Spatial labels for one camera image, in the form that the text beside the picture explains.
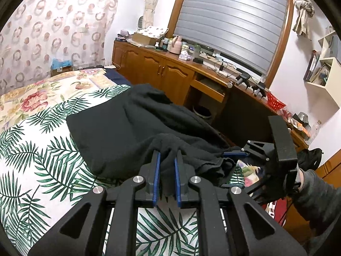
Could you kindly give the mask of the person right forearm sleeve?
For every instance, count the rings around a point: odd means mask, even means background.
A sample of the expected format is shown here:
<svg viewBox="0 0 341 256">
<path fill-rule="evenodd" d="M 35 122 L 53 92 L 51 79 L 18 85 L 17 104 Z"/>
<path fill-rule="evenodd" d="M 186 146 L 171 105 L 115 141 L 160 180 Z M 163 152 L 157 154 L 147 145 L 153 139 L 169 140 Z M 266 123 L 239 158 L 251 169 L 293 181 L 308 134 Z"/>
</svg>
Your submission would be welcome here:
<svg viewBox="0 0 341 256">
<path fill-rule="evenodd" d="M 340 188 L 328 184 L 309 169 L 305 171 L 302 191 L 293 192 L 291 198 L 298 213 L 318 236 L 333 231 L 340 218 Z"/>
</svg>

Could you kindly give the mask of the person right hand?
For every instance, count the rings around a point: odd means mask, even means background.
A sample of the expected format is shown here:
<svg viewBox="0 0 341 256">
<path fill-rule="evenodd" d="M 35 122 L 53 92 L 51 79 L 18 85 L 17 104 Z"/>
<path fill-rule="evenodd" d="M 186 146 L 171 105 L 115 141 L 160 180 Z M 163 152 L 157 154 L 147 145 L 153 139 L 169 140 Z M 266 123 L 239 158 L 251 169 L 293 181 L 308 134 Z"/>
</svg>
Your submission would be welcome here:
<svg viewBox="0 0 341 256">
<path fill-rule="evenodd" d="M 294 184 L 294 193 L 302 191 L 305 182 L 305 171 L 302 170 L 298 165 L 296 166 L 296 179 Z"/>
</svg>

